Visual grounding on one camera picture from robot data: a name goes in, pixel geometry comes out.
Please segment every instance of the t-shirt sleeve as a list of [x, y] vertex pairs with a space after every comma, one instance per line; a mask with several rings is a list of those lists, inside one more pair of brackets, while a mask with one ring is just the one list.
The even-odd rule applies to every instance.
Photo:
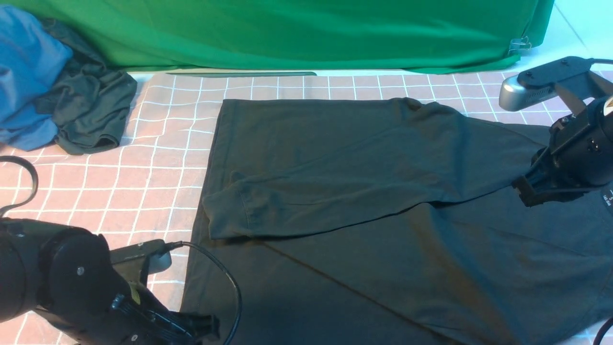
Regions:
[[211, 238], [312, 235], [419, 203], [470, 200], [509, 185], [543, 147], [503, 125], [428, 106], [404, 126], [291, 169], [232, 171], [226, 188], [203, 199]]

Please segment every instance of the t-shirt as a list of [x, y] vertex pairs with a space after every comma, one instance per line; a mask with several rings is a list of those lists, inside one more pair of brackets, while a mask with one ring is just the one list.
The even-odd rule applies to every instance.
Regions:
[[[547, 127], [408, 98], [226, 100], [217, 126], [193, 240], [243, 290], [236, 344], [550, 345], [613, 315], [603, 195], [509, 186]], [[230, 327], [214, 272], [190, 256], [184, 309]]]

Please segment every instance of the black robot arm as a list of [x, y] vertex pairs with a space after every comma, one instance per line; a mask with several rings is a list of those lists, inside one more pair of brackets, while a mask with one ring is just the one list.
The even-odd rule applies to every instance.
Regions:
[[[18, 157], [0, 161], [30, 171], [31, 200], [37, 188], [34, 167]], [[169, 311], [146, 288], [149, 274], [170, 266], [170, 250], [191, 244], [154, 240], [110, 250], [102, 235], [86, 229], [4, 217], [21, 204], [0, 209], [0, 322], [34, 311], [82, 345], [192, 345], [219, 339], [215, 316]]]
[[[571, 110], [550, 127], [549, 145], [512, 184], [526, 206], [574, 200], [613, 180], [613, 83], [590, 70], [605, 61], [569, 56], [503, 82], [499, 102], [506, 110], [556, 96]], [[594, 100], [586, 105], [587, 98]]]

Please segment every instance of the pink grid tablecloth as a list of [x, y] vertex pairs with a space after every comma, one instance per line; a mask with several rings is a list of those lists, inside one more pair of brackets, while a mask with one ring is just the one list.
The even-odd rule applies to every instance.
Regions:
[[[438, 101], [470, 117], [506, 123], [550, 125], [568, 114], [559, 99], [518, 113], [498, 106], [500, 72], [453, 76], [256, 77], [203, 79], [155, 75], [140, 86], [122, 146], [95, 155], [68, 156], [59, 147], [33, 152], [0, 148], [0, 155], [31, 160], [39, 193], [9, 216], [66, 223], [102, 233], [112, 248], [154, 238], [188, 240], [221, 102], [238, 99], [389, 99]], [[613, 72], [604, 72], [613, 79]], [[26, 173], [1, 166], [0, 204], [29, 193]], [[150, 277], [149, 288], [178, 309], [187, 251], [173, 252], [172, 267]], [[568, 341], [587, 345], [597, 329]], [[74, 344], [35, 314], [0, 324], [2, 344]]]

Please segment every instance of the blue garment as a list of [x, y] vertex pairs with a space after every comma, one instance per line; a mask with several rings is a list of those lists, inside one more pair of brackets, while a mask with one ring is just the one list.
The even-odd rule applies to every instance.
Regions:
[[36, 17], [0, 5], [0, 142], [34, 150], [53, 140], [58, 127], [32, 101], [49, 91], [71, 57]]

